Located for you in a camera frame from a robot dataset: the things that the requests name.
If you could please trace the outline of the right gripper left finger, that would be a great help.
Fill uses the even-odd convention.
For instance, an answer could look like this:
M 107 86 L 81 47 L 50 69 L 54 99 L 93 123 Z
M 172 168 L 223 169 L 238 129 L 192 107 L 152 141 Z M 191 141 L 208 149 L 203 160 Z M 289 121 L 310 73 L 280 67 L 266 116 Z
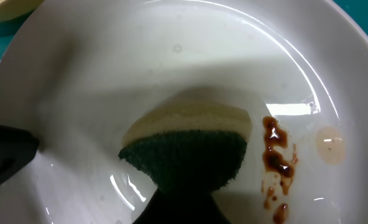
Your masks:
M 35 157 L 39 145 L 29 131 L 0 125 L 0 185 Z

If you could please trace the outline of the white plate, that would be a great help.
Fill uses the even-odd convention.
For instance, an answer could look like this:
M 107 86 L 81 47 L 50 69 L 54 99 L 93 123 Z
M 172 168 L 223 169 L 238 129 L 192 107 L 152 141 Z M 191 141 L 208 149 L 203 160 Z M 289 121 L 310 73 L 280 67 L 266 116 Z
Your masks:
M 45 1 L 0 61 L 0 124 L 44 138 L 0 186 L 0 223 L 131 223 L 155 185 L 118 158 L 167 101 L 248 111 L 237 178 L 215 193 L 233 223 L 368 223 L 368 36 L 332 1 Z M 262 120 L 288 133 L 288 195 L 264 208 Z

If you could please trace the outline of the green yellow sponge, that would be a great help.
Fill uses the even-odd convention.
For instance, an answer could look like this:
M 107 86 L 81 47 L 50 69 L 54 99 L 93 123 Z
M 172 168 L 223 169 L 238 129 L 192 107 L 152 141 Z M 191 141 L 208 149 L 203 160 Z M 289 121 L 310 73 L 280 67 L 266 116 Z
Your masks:
M 168 103 L 132 124 L 118 156 L 166 195 L 210 193 L 235 179 L 251 129 L 248 112 L 235 106 Z

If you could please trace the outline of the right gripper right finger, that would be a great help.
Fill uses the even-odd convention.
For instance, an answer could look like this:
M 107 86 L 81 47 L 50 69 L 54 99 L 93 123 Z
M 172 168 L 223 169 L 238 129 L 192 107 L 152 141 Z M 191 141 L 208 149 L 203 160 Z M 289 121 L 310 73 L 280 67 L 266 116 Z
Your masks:
M 155 191 L 133 224 L 230 224 L 210 193 L 165 195 Z

